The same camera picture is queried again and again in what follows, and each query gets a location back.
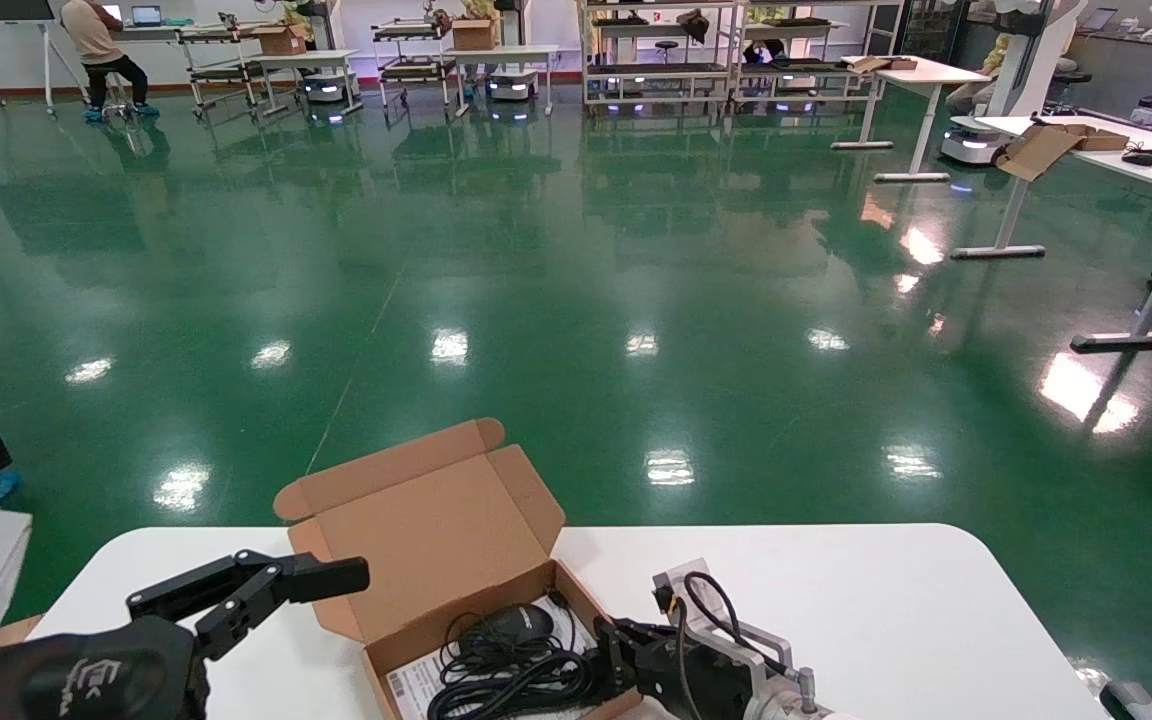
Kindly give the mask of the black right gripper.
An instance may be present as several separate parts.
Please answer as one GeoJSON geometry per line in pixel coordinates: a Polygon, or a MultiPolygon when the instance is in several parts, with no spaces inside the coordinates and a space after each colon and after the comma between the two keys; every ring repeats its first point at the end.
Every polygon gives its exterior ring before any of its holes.
{"type": "Polygon", "coordinates": [[[628,617],[598,619],[591,676],[591,702],[639,691],[677,719],[759,719],[761,712],[748,659],[628,617]]]}

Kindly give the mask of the black covered left gripper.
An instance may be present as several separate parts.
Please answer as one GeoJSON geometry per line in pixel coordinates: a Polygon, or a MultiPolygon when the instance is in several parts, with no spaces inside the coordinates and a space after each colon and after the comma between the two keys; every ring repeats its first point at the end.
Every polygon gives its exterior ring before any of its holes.
{"type": "Polygon", "coordinates": [[[126,606],[136,620],[109,632],[0,647],[0,719],[204,719],[204,659],[223,659],[287,602],[358,593],[370,579],[365,559],[253,550],[180,573],[134,591],[126,606]],[[196,635],[170,623],[202,611],[211,612],[196,635]]]}

